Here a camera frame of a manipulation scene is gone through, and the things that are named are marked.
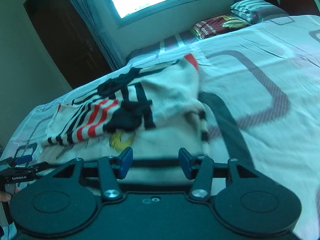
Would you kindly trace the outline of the person's left hand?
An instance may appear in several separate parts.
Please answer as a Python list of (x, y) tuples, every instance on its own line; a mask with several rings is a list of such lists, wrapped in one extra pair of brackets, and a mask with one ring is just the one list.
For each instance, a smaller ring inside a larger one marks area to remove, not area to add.
[[(20, 191), (19, 187), (15, 187), (14, 193), (18, 193)], [(1, 202), (9, 202), (11, 200), (12, 196), (7, 192), (0, 192), (0, 201)]]

